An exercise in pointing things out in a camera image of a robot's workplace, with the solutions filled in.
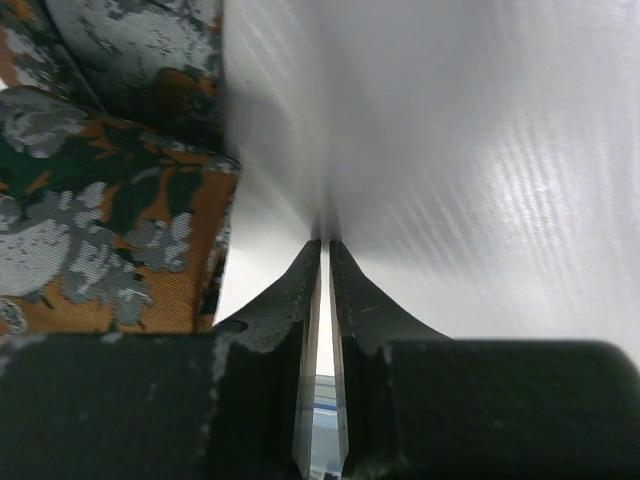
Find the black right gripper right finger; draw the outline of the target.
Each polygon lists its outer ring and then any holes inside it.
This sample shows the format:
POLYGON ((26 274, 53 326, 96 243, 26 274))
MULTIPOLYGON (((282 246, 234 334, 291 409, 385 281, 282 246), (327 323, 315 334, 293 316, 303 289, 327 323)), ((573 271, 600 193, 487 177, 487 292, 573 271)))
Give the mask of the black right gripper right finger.
POLYGON ((330 245, 346 479, 635 479, 639 374, 612 344, 457 340, 330 245))

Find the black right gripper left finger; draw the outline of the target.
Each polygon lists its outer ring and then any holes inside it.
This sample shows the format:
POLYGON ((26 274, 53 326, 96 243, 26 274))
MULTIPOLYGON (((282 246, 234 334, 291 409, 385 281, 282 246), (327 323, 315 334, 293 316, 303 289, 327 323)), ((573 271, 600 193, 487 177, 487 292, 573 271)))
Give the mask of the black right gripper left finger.
POLYGON ((204 334, 1 346, 5 479, 305 479, 321 245, 204 334))

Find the orange grey patterned tie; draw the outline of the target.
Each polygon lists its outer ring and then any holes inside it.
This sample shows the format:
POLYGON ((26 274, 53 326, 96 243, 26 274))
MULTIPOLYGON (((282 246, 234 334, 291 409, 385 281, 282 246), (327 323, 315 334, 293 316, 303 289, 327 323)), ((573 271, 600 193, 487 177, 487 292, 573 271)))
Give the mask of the orange grey patterned tie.
POLYGON ((219 1, 1 5, 1 333, 191 334, 240 168, 219 1))

